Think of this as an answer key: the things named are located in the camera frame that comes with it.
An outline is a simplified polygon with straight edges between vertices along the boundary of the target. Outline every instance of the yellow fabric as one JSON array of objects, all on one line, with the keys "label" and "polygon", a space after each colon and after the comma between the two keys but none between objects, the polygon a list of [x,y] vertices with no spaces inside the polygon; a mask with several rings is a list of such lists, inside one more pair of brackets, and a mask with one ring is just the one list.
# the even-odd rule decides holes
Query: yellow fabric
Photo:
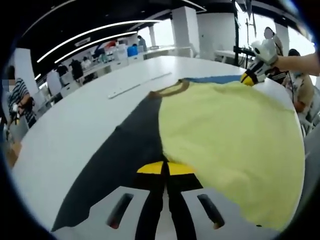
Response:
[{"label": "yellow fabric", "polygon": [[161,174],[161,169],[163,165],[163,161],[157,161],[155,163],[150,163],[144,165],[143,167],[139,168],[137,173],[139,174]]},{"label": "yellow fabric", "polygon": [[191,83],[162,99],[159,130],[164,154],[192,167],[249,222],[282,230],[292,219],[304,177],[292,110],[239,82]]},{"label": "yellow fabric", "polygon": [[194,174],[194,170],[184,164],[178,164],[174,162],[168,162],[170,175],[184,175],[184,174]]}]

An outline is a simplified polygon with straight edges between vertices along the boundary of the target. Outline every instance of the robotic arm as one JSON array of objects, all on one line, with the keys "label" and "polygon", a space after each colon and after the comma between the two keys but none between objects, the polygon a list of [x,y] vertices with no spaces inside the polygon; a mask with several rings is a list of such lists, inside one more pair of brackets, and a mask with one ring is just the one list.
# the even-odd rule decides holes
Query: robotic arm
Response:
[{"label": "robotic arm", "polygon": [[263,82],[268,72],[274,68],[273,64],[278,60],[276,44],[272,39],[255,41],[251,46],[255,59],[241,76],[241,83],[248,86]]}]

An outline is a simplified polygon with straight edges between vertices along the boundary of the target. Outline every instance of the ceiling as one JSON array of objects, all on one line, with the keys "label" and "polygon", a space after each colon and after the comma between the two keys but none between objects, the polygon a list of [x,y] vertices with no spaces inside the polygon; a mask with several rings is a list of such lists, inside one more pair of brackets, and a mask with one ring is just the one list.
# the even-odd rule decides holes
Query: ceiling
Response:
[{"label": "ceiling", "polygon": [[[233,12],[233,6],[230,0],[190,1],[206,8],[209,13]],[[280,11],[286,12],[277,0],[259,0],[255,2],[268,4]],[[265,7],[255,6],[253,3],[252,5],[253,12],[276,18],[283,23],[284,20],[281,15],[272,10],[267,10]],[[134,24],[114,26],[89,33],[63,45],[41,62],[37,63],[40,57],[65,40],[104,25],[131,20],[144,20],[161,11],[172,10],[182,6],[191,7],[197,11],[201,10],[182,0],[39,1],[37,5],[31,7],[30,12],[26,12],[25,16],[23,16],[23,26],[21,27],[21,29],[23,29],[23,31],[21,31],[22,38],[17,42],[17,46],[31,50],[34,75],[44,75],[54,67],[54,61],[77,48],[75,47],[76,42],[87,37],[90,37],[92,42],[112,35],[121,34],[128,31]],[[163,20],[170,18],[170,16],[171,14],[168,12],[156,19]],[[284,22],[284,24],[294,25],[294,22],[288,19],[287,21],[288,22]],[[139,30],[150,24],[151,23],[141,25],[135,30]]]}]

